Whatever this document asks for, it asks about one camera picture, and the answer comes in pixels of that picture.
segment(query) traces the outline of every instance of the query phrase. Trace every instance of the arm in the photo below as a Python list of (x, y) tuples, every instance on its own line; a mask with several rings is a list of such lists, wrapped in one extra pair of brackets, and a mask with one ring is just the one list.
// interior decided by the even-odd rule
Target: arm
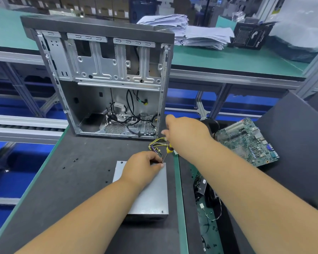
[(166, 117), (173, 148), (217, 192), (257, 254), (318, 253), (318, 211), (214, 141), (196, 119)]
[(134, 154), (119, 180), (80, 204), (16, 253), (104, 253), (139, 193), (163, 167), (163, 164), (150, 166), (151, 160), (162, 161), (152, 151)]

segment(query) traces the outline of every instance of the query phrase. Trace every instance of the finger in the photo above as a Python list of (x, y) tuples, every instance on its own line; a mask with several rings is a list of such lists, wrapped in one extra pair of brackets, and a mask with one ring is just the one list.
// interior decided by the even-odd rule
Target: finger
[(168, 129), (170, 129), (170, 124), (173, 123), (173, 121), (175, 120), (175, 117), (172, 114), (169, 114), (166, 116), (166, 127)]
[(170, 141), (170, 131), (168, 129), (162, 130), (161, 133), (166, 137), (167, 141)]
[(160, 164), (155, 164), (155, 165), (152, 165), (151, 168), (153, 169), (154, 171), (154, 175), (158, 174), (159, 171), (164, 167), (164, 164), (163, 163), (160, 163)]
[(149, 161), (155, 160), (155, 161), (157, 161), (159, 163), (162, 162), (162, 158), (159, 157), (159, 155), (156, 154), (154, 151), (147, 151), (146, 155), (147, 155)]

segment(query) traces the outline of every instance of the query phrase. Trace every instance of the black box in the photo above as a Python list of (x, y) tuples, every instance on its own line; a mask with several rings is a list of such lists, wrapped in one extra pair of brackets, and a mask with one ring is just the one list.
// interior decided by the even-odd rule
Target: black box
[(229, 46), (260, 50), (275, 23), (276, 21), (262, 24), (238, 22), (234, 28), (234, 38), (231, 39)]

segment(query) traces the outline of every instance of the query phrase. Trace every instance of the green circuit board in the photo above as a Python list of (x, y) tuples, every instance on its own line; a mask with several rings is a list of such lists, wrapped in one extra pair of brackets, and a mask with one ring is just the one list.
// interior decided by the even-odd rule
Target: green circuit board
[(277, 152), (249, 118), (221, 129), (215, 139), (256, 167), (279, 159)]

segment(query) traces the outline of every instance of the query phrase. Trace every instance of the hand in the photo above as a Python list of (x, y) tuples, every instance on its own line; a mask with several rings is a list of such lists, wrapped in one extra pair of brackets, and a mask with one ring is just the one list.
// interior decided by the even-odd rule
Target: hand
[[(150, 161), (156, 161), (159, 164), (151, 166), (149, 164)], [(139, 188), (139, 191), (142, 191), (158, 174), (160, 169), (164, 167), (161, 162), (162, 158), (153, 151), (142, 151), (133, 154), (126, 162), (120, 179), (134, 183)]]
[(166, 127), (161, 133), (166, 136), (172, 147), (189, 162), (200, 155), (199, 147), (212, 140), (208, 128), (202, 122), (188, 117), (166, 116)]

